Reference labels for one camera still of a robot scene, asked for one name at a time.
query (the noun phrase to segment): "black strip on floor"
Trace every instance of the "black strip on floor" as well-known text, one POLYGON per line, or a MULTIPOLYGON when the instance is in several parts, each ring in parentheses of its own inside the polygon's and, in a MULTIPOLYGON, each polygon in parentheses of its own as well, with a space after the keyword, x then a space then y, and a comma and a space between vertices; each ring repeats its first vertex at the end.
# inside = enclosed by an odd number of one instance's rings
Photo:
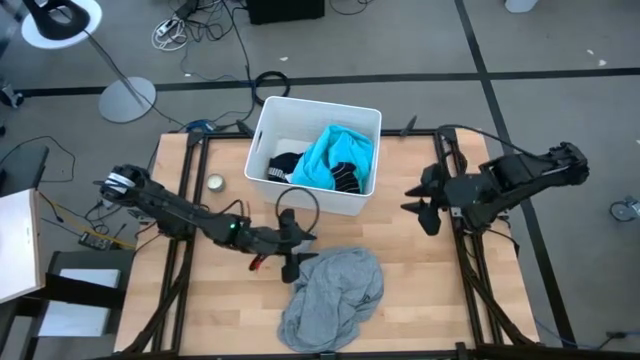
MULTIPOLYGON (((460 21, 462 22, 464 33, 467 37, 469 49, 471 50, 473 62, 476 65, 478 73, 480 74, 482 90, 484 91, 485 97, 487 99, 489 111, 491 112, 491 117, 493 118, 493 122, 496 126, 498 136, 500 136, 500 138, 503 140, 510 141, 509 133, 507 131, 507 125, 504 121, 504 117, 502 116, 502 112, 500 111, 500 105, 498 104, 498 100, 496 99, 493 85, 491 84, 492 78, 490 78, 489 74, 487 73, 487 67, 482 58, 480 46, 478 45, 475 33, 473 32, 471 19, 469 18, 467 9, 464 6, 464 1, 455 0, 455 3, 456 8, 458 9, 458 15, 460 16, 460 21)), ((508 148, 504 145, 503 150, 505 154, 513 153, 513 149, 508 148)), ((571 323, 569 322, 567 309, 565 308, 564 301, 562 300, 562 294, 560 293, 560 288, 558 287, 558 282, 553 272, 551 259, 549 259, 549 253, 547 251, 544 238, 542 237, 542 231, 540 230, 540 224, 538 223, 538 217, 536 216, 533 204, 530 200, 526 200, 522 202, 521 207, 525 215, 525 222, 527 224, 529 237, 531 238, 531 243, 533 245, 536 261, 538 263, 538 267, 540 268, 540 275, 542 276, 542 281, 544 282, 545 290, 547 291, 547 297, 549 298, 551 311, 558 327, 558 333, 560 334, 560 337, 564 338, 565 340, 575 343, 575 336, 571 328, 571 323)), ((563 341, 563 346, 575 347, 567 344, 565 341, 563 341)))
POLYGON ((567 79, 633 75, 640 75, 640 68, 492 72, 488 74, 490 80, 567 79))
MULTIPOLYGON (((442 74, 380 74, 380 75, 352 75, 352 76, 320 76, 289 78, 292 86, 311 85, 345 85, 345 84, 378 84, 391 82, 438 82, 438 81, 482 81, 483 88, 491 80, 527 80, 527 79, 563 79, 563 78, 589 78, 589 77, 610 77, 610 76, 633 76, 640 75, 640 68, 618 68, 618 69, 596 69, 596 70, 557 70, 557 71, 525 71, 525 72, 493 72, 493 73, 442 73, 442 74)), ((261 87, 282 86, 280 80, 265 80, 261 87)), ((246 85, 237 81, 204 81, 193 83, 164 83, 156 84, 158 92, 164 91, 193 91, 193 90, 219 90, 219 89, 241 89, 246 85)), ((67 88, 42 88, 42 89, 19 89, 25 97, 42 96, 76 96, 76 95, 99 95, 104 91, 104 86, 88 87, 67 87, 67 88)), ((506 130, 498 128, 498 135, 505 139, 509 138, 506 130)))

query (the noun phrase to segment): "caster wheel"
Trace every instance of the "caster wheel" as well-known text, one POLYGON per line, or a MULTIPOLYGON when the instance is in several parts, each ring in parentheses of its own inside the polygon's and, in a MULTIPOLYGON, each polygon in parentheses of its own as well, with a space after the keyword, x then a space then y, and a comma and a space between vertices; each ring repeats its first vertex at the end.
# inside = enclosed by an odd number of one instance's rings
POLYGON ((635 216, 635 211, 624 201, 616 201, 609 207, 609 213, 613 216, 616 221, 619 222, 629 222, 633 221, 635 216))

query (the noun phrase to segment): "white plastic bin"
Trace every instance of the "white plastic bin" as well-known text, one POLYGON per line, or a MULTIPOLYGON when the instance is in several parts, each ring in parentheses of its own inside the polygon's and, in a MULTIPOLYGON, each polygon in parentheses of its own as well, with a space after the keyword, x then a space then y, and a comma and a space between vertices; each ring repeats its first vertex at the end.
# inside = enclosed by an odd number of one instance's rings
MULTIPOLYGON (((306 187, 318 199, 320 210, 358 215, 373 195, 378 170, 378 149, 382 114, 375 109, 272 96, 260 114, 258 127, 244 169, 246 177, 262 193, 267 202, 275 203, 286 189, 297 186, 267 180, 269 160, 285 152, 302 153, 315 142, 329 125, 342 125, 371 140, 373 161, 363 194, 306 187)), ((302 191, 291 191, 281 205, 315 209, 311 197, 302 191)))

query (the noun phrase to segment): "black box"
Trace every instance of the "black box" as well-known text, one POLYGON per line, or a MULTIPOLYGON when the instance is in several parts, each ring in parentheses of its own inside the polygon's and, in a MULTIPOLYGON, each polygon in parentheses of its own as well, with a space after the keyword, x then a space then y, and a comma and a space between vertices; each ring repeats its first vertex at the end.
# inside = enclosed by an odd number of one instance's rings
POLYGON ((324 16, 324 0, 247 0, 254 25, 324 16))

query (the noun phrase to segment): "white lamp base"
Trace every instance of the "white lamp base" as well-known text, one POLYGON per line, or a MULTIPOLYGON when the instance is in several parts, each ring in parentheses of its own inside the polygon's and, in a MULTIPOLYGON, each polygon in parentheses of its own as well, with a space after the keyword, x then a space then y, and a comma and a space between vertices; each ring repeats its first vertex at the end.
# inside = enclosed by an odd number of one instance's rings
POLYGON ((132 96, 122 81, 109 85, 100 95, 98 110, 105 119, 115 123, 128 123, 146 114, 156 101, 156 88, 151 81, 140 77, 127 78, 138 99, 132 96))

